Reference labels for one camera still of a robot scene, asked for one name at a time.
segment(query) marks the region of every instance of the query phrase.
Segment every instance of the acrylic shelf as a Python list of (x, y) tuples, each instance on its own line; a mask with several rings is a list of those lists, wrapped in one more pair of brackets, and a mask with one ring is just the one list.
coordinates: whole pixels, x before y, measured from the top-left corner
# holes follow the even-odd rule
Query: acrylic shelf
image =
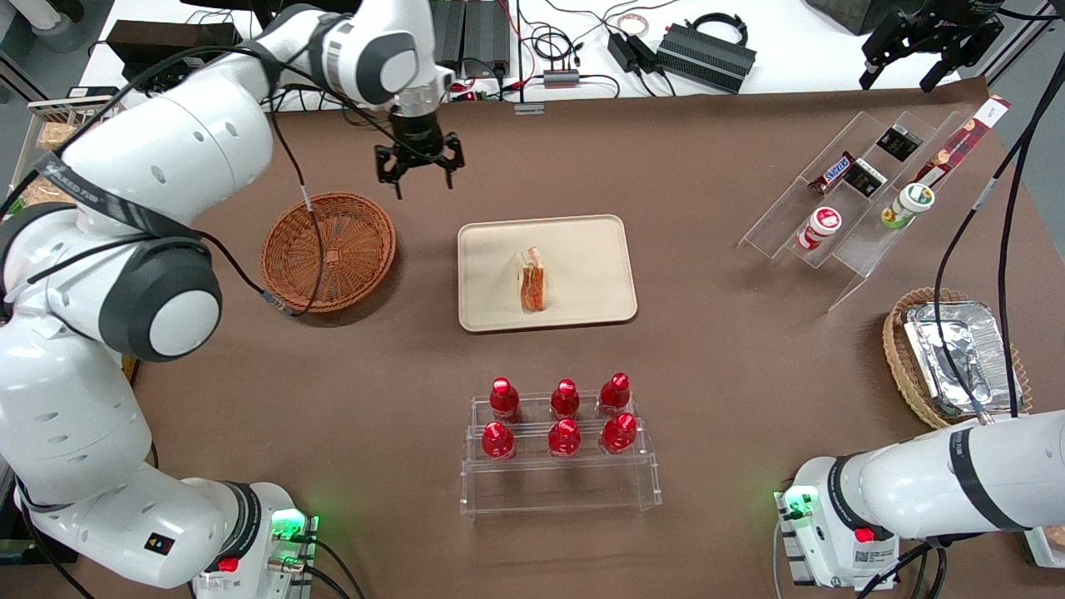
[[(739, 245), (751, 245), (771, 260), (777, 259), (787, 249), (813, 269), (819, 269), (835, 258), (854, 276), (829, 308), (832, 310), (865, 284), (908, 228), (888, 228), (881, 222), (881, 212), (967, 120), (968, 117), (962, 113), (953, 112), (939, 127), (933, 128), (910, 112), (903, 112), (894, 125), (917, 135), (922, 143), (904, 161), (899, 161), (876, 144), (890, 126), (865, 112), (858, 113), (799, 174), (743, 236)], [(847, 181), (837, 181), (824, 196), (810, 190), (809, 182), (821, 177), (845, 151), (865, 160), (887, 181), (869, 197)], [(934, 189), (940, 189), (945, 181), (946, 178), (938, 181)], [(842, 225), (819, 247), (807, 250), (799, 245), (799, 233), (806, 227), (809, 215), (825, 206), (839, 212)]]
[(577, 411), (580, 449), (566, 458), (547, 450), (547, 432), (555, 424), (551, 394), (523, 396), (522, 422), (508, 424), (514, 434), (517, 455), (492, 460), (480, 447), (485, 426), (493, 421), (487, 396), (473, 398), (462, 460), (464, 516), (522, 512), (568, 512), (635, 507), (641, 512), (661, 505), (658, 462), (646, 422), (635, 400), (626, 408), (637, 417), (636, 442), (618, 455), (599, 448), (607, 419), (595, 415), (595, 390), (580, 390)]

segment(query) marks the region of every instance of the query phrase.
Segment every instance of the empty wicker basket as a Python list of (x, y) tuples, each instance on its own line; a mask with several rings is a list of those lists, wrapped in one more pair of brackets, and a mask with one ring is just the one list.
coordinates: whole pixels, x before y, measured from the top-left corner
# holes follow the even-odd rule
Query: empty wicker basket
[[(971, 417), (947, 418), (932, 407), (932, 398), (929, 396), (924, 388), (924, 377), (921, 375), (920, 366), (917, 358), (910, 349), (910, 341), (906, 339), (906, 331), (902, 328), (902, 312), (920, 304), (928, 304), (935, 300), (935, 290), (930, 287), (917, 289), (902, 296), (901, 300), (887, 314), (884, 320), (884, 354), (887, 356), (887, 363), (891, 367), (891, 376), (899, 387), (899, 392), (906, 400), (910, 408), (920, 417), (929, 426), (933, 428), (946, 428), (952, 424), (957, 424)], [(940, 302), (964, 302), (968, 300), (963, 293), (943, 289), (939, 294)], [(1013, 352), (1013, 367), (1017, 373), (1018, 391), (1023, 398), (1021, 410), (1028, 412), (1032, 409), (1032, 389), (1028, 385), (1028, 374), (1025, 372), (1020, 358), (1017, 357), (1017, 349), (1010, 344)]]
[[(312, 313), (347, 308), (384, 280), (395, 257), (396, 231), (389, 215), (371, 199), (350, 193), (311, 197), (322, 232), (322, 282)], [(307, 309), (318, 274), (318, 242), (304, 204), (274, 224), (260, 255), (266, 288), (293, 310)]]

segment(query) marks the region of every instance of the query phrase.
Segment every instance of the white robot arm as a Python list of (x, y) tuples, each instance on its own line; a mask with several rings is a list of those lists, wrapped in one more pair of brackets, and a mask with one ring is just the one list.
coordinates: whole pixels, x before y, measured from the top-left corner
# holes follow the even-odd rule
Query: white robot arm
[(193, 221), (268, 165), (260, 101), (280, 85), (391, 108), (383, 182), (462, 165), (436, 119), (452, 74), (433, 64), (426, 1), (367, 1), (354, 15), (291, 6), (246, 47), (259, 58), (222, 58), (46, 157), (40, 174), (77, 207), (33, 206), (0, 227), (0, 454), (16, 504), (122, 577), (225, 599), (284, 597), (298, 565), (283, 537), (307, 521), (276, 485), (177, 481), (144, 463), (151, 436), (119, 355), (180, 358), (222, 313)]
[(1065, 411), (987, 426), (971, 420), (875, 451), (810, 459), (780, 498), (781, 517), (817, 584), (861, 589), (898, 556), (900, 537), (1065, 524), (1063, 452)]

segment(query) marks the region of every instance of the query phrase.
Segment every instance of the brown table surface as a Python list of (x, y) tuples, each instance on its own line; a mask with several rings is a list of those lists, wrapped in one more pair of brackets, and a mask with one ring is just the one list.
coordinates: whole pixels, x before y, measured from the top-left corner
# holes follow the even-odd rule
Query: brown table surface
[[(136, 392), (162, 469), (177, 477), (272, 481), (323, 518), (377, 599), (772, 596), (771, 492), (806, 459), (889, 444), (927, 427), (895, 388), (881, 324), (933, 282), (954, 229), (1004, 150), (981, 144), (870, 281), (825, 315), (847, 278), (770, 263), (743, 232), (861, 110), (890, 123), (971, 112), (979, 81), (917, 92), (453, 104), (469, 166), (404, 179), (397, 201), (373, 172), (382, 137), (335, 113), (285, 115), (312, 192), (375, 198), (398, 230), (393, 274), (330, 319), (279, 317), (216, 270), (225, 317), (202, 350), (145, 365)], [(958, 248), (948, 284), (995, 304), (1000, 185)], [(255, 273), (271, 225), (299, 201), (280, 147), (266, 174), (197, 225)], [(456, 233), (476, 222), (613, 213), (625, 222), (640, 309), (632, 322), (471, 335), (458, 322)], [(1011, 252), (1014, 342), (1035, 409), (1065, 407), (1063, 263), (1027, 194)], [(525, 392), (563, 376), (583, 387), (628, 372), (654, 438), (665, 503), (633, 512), (481, 518), (459, 514), (471, 395), (509, 376)], [(1061, 597), (1065, 572), (1029, 566), (1016, 537), (950, 550), (944, 599)], [(327, 571), (339, 573), (326, 561)], [(72, 572), (100, 599), (181, 597), (85, 560)], [(786, 597), (853, 597), (793, 587)], [(907, 584), (895, 594), (908, 592)], [(73, 598), (50, 568), (0, 568), (0, 595)], [(316, 588), (316, 597), (328, 597)]]

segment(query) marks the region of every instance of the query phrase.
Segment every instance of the red button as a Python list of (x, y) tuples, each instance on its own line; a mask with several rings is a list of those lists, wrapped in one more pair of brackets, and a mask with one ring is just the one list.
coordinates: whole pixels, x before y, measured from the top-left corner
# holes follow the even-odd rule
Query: red button
[(223, 557), (218, 560), (218, 571), (219, 572), (235, 572), (236, 566), (241, 565), (241, 561), (236, 557)]

